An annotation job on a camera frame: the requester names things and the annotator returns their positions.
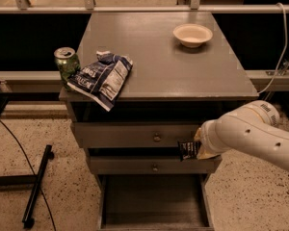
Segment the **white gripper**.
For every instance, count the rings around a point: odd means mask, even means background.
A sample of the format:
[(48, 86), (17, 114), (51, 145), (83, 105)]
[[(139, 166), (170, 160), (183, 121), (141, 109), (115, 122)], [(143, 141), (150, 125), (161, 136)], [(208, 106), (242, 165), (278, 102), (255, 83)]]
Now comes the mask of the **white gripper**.
[(219, 138), (216, 132), (215, 120), (204, 122), (201, 127), (197, 129), (194, 135), (194, 141), (201, 142), (200, 150), (197, 154), (198, 160), (212, 159), (230, 150), (230, 147)]

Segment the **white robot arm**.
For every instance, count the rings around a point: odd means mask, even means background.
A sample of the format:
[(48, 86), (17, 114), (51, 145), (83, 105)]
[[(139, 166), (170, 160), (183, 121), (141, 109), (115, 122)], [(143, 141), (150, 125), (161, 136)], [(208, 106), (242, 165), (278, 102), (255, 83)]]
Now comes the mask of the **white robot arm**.
[(289, 172), (289, 132), (278, 129), (279, 113), (262, 100), (252, 101), (197, 130), (197, 158), (208, 159), (235, 149)]

